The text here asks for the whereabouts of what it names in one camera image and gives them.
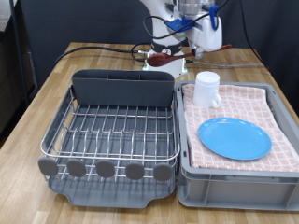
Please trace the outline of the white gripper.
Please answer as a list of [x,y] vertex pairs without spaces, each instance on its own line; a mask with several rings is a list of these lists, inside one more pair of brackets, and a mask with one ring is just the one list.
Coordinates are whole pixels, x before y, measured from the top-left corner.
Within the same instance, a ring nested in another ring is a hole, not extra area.
[[214,17],[215,26],[212,26],[210,17],[203,18],[195,23],[188,31],[188,39],[200,48],[195,50],[195,58],[201,59],[204,50],[215,51],[222,46],[222,26],[221,19]]

